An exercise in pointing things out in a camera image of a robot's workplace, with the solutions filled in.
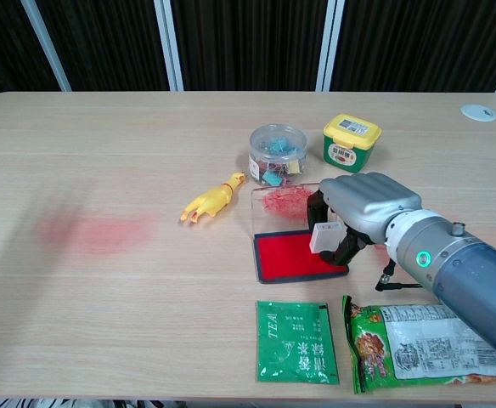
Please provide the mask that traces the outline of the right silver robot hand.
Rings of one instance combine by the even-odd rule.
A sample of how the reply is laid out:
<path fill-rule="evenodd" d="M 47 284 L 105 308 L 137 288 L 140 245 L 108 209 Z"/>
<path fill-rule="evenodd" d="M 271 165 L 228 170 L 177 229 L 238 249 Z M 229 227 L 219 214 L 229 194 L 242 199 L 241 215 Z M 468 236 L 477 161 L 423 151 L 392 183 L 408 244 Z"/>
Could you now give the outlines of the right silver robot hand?
<path fill-rule="evenodd" d="M 346 236 L 319 257 L 327 264 L 343 266 L 367 245 L 385 242 L 388 224 L 400 213 L 421 209 L 421 197 L 382 173 L 355 173 L 325 178 L 307 199 L 310 230 L 326 223 L 333 212 L 346 226 Z"/>

